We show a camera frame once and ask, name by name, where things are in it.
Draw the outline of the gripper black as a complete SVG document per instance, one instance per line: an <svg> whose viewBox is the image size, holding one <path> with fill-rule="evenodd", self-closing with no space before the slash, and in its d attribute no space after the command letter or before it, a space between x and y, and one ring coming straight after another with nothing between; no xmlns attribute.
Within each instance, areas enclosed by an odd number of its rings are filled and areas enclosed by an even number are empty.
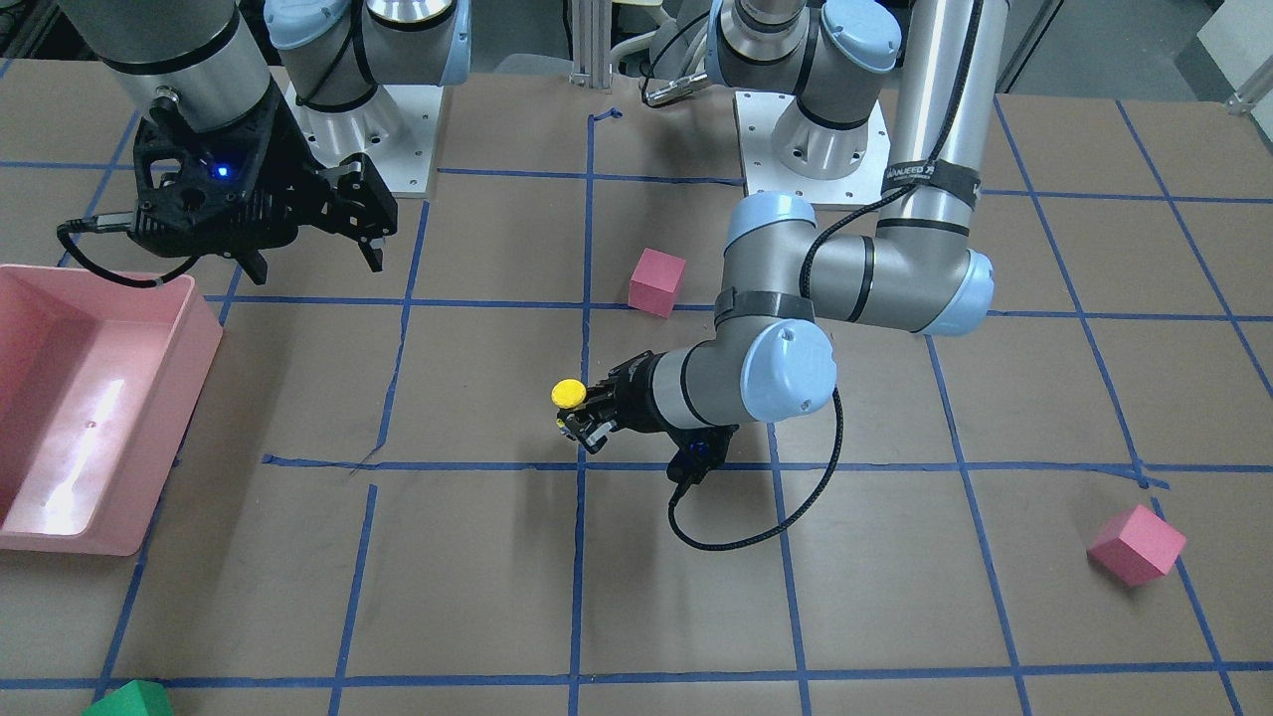
<svg viewBox="0 0 1273 716"><path fill-rule="evenodd" d="M586 387L577 412L559 413L556 426L566 440L600 454L616 431L636 434L668 434L673 426L656 406L653 377L665 354L644 352L610 369L608 377Z"/></svg>
<svg viewBox="0 0 1273 716"><path fill-rule="evenodd" d="M374 162L354 153L314 159L278 85L227 127L199 132L177 90L160 88L132 140L136 208L130 236L160 259L236 259L250 282L269 280L264 250L303 226L356 242L369 271L384 270L398 205Z"/></svg>

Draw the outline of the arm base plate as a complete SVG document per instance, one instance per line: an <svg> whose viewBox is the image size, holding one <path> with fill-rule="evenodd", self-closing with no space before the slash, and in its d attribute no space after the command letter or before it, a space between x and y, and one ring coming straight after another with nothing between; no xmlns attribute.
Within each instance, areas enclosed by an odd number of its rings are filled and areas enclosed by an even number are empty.
<svg viewBox="0 0 1273 716"><path fill-rule="evenodd" d="M881 199L890 139L878 101L849 130L813 124L782 93L736 90L735 113L746 195L787 192L820 210Z"/></svg>
<svg viewBox="0 0 1273 716"><path fill-rule="evenodd" d="M396 197L432 194L446 88L381 87L365 104L336 113L297 107L295 87L286 87L285 99L318 162L335 167L364 153Z"/></svg>

